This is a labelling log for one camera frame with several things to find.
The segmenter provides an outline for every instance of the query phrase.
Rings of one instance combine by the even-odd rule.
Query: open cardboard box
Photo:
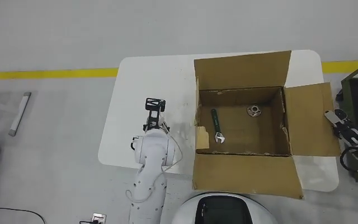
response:
[[[303,198],[292,155],[338,156],[329,83],[285,88],[291,51],[194,61],[198,190]],[[251,117],[249,105],[262,113]],[[216,143],[211,109],[224,143]]]

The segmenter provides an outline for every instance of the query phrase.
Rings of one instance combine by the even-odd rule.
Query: white robotic arm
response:
[[[130,224],[159,224],[167,191],[167,179],[163,166],[172,166],[176,142],[169,134],[169,127],[159,119],[165,101],[150,99],[145,108],[150,111],[144,136],[133,138],[135,161],[142,164],[130,194]]]

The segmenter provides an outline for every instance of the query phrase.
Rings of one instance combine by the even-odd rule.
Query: wrench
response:
[[[215,109],[211,110],[211,117],[213,118],[213,122],[214,122],[214,127],[215,127],[215,141],[218,142],[218,140],[220,140],[220,143],[223,143],[225,141],[225,138],[220,130],[220,125],[219,125],[219,117],[218,117],[218,113],[216,112]]]

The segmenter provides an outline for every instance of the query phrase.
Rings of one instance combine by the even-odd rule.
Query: black cable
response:
[[[345,155],[348,153],[348,152],[350,152],[350,151],[358,151],[358,147],[354,147],[354,146],[351,146],[351,147],[348,147],[348,148],[346,148],[345,150],[343,150],[343,152],[342,152],[342,154],[341,154],[341,156],[340,156],[340,162],[341,162],[341,165],[343,166],[343,168],[344,169],[346,169],[346,170],[348,170],[348,171],[350,171],[350,172],[358,172],[358,170],[354,170],[354,169],[352,169],[352,168],[350,168],[350,167],[348,167],[346,164],[345,164],[345,162],[344,162],[344,157],[345,157]]]
[[[22,210],[22,209],[14,209],[14,208],[0,208],[0,209],[10,210],[10,211],[30,212],[32,214],[35,214],[35,215],[39,216],[41,218],[41,220],[43,221],[43,223],[46,224],[45,219],[40,214],[38,214],[36,212],[33,212],[33,211]]]

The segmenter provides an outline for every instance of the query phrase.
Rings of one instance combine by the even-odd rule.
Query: yellow floor line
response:
[[[324,74],[352,73],[358,69],[358,60],[345,62],[322,62]],[[108,78],[116,77],[117,68],[0,72],[0,80],[39,78]]]
[[[118,68],[96,68],[75,70],[0,72],[0,79],[34,79],[34,78],[105,78],[116,77]]]
[[[358,60],[345,62],[322,62],[324,74],[330,73],[352,73],[358,69]]]

